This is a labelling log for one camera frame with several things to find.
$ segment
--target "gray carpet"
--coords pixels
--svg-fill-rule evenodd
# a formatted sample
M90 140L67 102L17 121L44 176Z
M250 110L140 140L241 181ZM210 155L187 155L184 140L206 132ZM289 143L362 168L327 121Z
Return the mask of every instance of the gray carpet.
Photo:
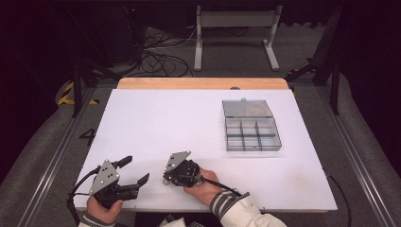
M193 72L194 77L283 78L288 70L307 64L305 58L313 55L322 32L321 26L313 29L308 26L278 27L273 50L281 67L279 72L271 71L261 44L261 40L268 34L265 28L250 29L241 37L219 30L205 32L202 70ZM190 41L185 46L154 51L180 57L193 66L194 45L195 43ZM290 85L295 88L295 98L323 167L338 181L350 203L352 226L401 226L401 181L358 112L346 79L342 77L340 80L340 116L333 118L326 106L327 100L322 96L322 93L326 94L329 91L330 82L322 89L316 88L310 82L312 77L312 74L305 75ZM56 177L49 182L48 193L31 219L30 226L74 226L65 202L89 151L87 140L79 139L79 136L89 129L97 129L114 86L115 83L109 79L103 79L90 96L92 99L99 99L100 103L84 108L82 118L66 144L65 156L62 157L60 167L56 169ZM91 94L92 90L84 88L85 92ZM72 105L60 105L31 138L0 186L0 226L17 226L24 215L41 177L70 126L72 112ZM366 188L361 184L363 179L357 175L357 169L350 162L336 120L343 123L347 136L392 217L393 225L391 222L383 224L378 218ZM288 226L346 226L347 210L344 198L334 182L330 179L328 181L339 207L338 211L323 214L274 215ZM127 226L133 226L134 221L133 212L123 212L118 220Z

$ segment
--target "wooden edge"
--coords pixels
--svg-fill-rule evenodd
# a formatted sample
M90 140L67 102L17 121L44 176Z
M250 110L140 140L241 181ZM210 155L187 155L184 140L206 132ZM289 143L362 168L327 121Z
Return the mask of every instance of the wooden edge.
M117 89L288 89L285 79L261 78L123 78Z

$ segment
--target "person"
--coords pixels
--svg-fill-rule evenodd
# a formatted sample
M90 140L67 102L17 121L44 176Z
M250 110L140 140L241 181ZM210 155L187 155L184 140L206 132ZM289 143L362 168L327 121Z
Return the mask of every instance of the person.
M200 169L204 178L218 182L218 176L212 170ZM210 183L201 183L194 187L184 187L183 191L194 196L201 203L210 207L224 227L285 227L286 224L271 214L261 214L253 205L250 193L238 196L229 190L223 190ZM94 197L87 201L87 210L78 227L112 227L121 211L123 201L116 201L110 210L104 208ZM183 218L162 223L163 227L185 227Z

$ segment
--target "white board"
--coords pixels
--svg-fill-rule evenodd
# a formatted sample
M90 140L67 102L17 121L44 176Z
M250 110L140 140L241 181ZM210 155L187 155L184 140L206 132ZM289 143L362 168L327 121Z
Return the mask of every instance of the white board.
M265 99L275 118L282 147L277 152L226 151L222 100ZM80 180L105 159L132 162L118 168L120 185L150 173L136 211L208 211L183 192L163 184L171 153L191 150L188 159L218 174L221 183L250 192L266 211L328 211L337 205L290 90L113 90L79 174ZM87 193L93 178L78 192ZM76 207L87 197L76 196Z

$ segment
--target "hand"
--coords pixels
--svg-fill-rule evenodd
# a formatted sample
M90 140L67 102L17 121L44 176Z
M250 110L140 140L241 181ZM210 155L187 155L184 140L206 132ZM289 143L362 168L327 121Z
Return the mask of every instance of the hand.
M200 175L206 179L218 182L218 176L212 170L205 170L203 168L200 168ZM211 183L205 182L195 187L184 187L183 191L194 196L201 203L210 206L213 198L218 192L221 191L221 188L214 186Z
M110 210L104 208L95 197L91 196L86 201L87 209L86 212L91 216L105 222L108 224L115 223L118 214L120 214L121 208L123 206L123 201L116 201L113 203Z

